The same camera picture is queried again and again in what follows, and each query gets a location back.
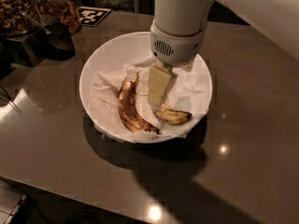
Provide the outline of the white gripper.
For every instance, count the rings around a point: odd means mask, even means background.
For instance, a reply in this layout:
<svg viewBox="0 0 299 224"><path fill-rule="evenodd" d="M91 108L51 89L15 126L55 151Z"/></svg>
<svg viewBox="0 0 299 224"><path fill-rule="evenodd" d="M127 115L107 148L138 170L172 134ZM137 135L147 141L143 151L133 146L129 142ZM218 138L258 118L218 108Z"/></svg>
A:
<svg viewBox="0 0 299 224"><path fill-rule="evenodd" d="M160 107L172 89L177 75L173 67L191 72L194 58L200 51L206 34L206 27L194 35L170 35L162 30L156 21L150 27L151 53L162 63L149 68L148 100L152 107Z"/></svg>

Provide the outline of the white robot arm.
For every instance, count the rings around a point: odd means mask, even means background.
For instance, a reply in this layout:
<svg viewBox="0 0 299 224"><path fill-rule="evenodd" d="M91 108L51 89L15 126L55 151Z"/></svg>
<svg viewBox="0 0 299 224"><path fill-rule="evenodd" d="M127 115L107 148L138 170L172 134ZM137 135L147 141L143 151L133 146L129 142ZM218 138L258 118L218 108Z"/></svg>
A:
<svg viewBox="0 0 299 224"><path fill-rule="evenodd" d="M272 42L299 58L299 0L155 0L150 27L151 53L162 63L152 68L149 103L160 107L170 89L171 69L195 58L207 22L230 12Z"/></svg>

